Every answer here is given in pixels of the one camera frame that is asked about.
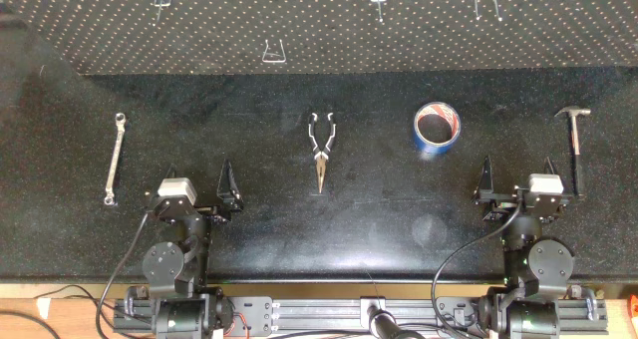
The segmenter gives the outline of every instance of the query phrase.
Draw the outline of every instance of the pegboard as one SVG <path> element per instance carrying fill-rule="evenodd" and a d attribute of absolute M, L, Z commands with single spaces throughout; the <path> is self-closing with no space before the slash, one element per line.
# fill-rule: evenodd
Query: pegboard
<path fill-rule="evenodd" d="M 638 0 L 4 1 L 80 74 L 638 65 Z"/>

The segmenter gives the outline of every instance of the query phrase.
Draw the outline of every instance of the black speckled table surface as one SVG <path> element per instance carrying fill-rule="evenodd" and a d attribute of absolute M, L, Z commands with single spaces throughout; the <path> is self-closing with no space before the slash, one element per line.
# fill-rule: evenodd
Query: black speckled table surface
<path fill-rule="evenodd" d="M 553 116 L 568 105 L 592 110 L 578 121 L 588 197 L 544 234 L 574 250 L 576 281 L 638 279 L 635 70 L 80 78 L 47 61 L 2 68 L 2 281 L 106 280 L 168 164 L 206 204 L 224 159 L 245 212 L 214 230 L 210 280 L 429 281 L 454 249 L 495 229 L 470 201 L 486 155 L 501 192 L 542 172 L 547 156 L 571 183 L 567 119 Z M 462 133 L 426 160 L 411 123 L 431 101 L 457 110 Z M 129 122 L 119 204 L 106 207 L 116 112 Z M 311 112 L 334 112 L 337 123 L 323 195 Z M 119 280 L 144 281 L 144 253 L 173 237 L 167 224 L 148 224 Z M 444 279 L 492 282 L 502 272 L 492 240 L 462 253 Z"/>

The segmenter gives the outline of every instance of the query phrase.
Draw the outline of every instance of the blue tape roll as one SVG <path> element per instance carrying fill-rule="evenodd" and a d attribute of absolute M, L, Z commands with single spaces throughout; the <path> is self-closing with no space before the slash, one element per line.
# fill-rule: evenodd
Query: blue tape roll
<path fill-rule="evenodd" d="M 439 116 L 446 120 L 452 130 L 452 137 L 444 143 L 435 143 L 426 139 L 419 130 L 419 121 L 425 116 Z M 450 105 L 435 102 L 429 103 L 421 107 L 415 115 L 414 135 L 415 143 L 420 151 L 429 154 L 444 154 L 457 141 L 461 134 L 461 119 L 459 115 Z"/>

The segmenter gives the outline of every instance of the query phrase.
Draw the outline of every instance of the silver combination wrench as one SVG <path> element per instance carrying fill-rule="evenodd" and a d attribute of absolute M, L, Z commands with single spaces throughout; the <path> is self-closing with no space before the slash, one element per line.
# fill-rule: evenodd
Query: silver combination wrench
<path fill-rule="evenodd" d="M 118 137 L 116 139 L 116 146 L 113 149 L 113 157 L 111 158 L 111 167 L 109 168 L 109 178 L 107 179 L 107 196 L 104 197 L 104 204 L 114 205 L 116 203 L 115 195 L 113 194 L 113 181 L 116 178 L 116 170 L 118 169 L 118 159 L 120 158 L 120 149 L 122 148 L 122 139 L 124 138 L 124 124 L 127 122 L 127 117 L 122 113 L 116 114 L 116 126 L 118 127 Z"/>

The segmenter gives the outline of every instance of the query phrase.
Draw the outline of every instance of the wooden surface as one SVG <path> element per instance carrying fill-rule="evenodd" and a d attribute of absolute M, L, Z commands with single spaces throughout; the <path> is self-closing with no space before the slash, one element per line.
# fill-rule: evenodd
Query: wooden surface
<path fill-rule="evenodd" d="M 6 297 L 29 296 L 55 290 L 62 285 L 0 285 L 0 310 L 14 310 L 40 317 L 35 299 L 9 299 Z M 93 295 L 101 294 L 102 285 L 84 285 Z M 118 285 L 110 297 L 121 297 L 128 285 Z M 353 298 L 360 295 L 375 295 L 372 285 L 228 285 L 224 286 L 228 295 L 270 295 L 274 298 Z M 378 285 L 380 295 L 388 298 L 427 298 L 428 285 Z M 485 288 L 475 285 L 442 285 L 438 295 L 483 295 Z M 61 296 L 81 294 L 77 289 L 68 289 Z M 107 318 L 112 317 L 112 311 L 105 307 Z M 52 299 L 49 308 L 49 318 L 46 322 L 53 327 L 62 339 L 71 338 L 99 338 L 95 328 L 95 306 L 85 299 Z M 582 336 L 583 339 L 635 339 L 636 335 L 631 324 L 625 300 L 607 300 L 609 316 L 609 335 Z M 122 338 L 114 334 L 111 328 L 102 321 L 102 327 L 109 338 Z M 51 338 L 49 333 L 39 325 L 23 318 L 0 316 L 0 339 L 5 338 Z"/>

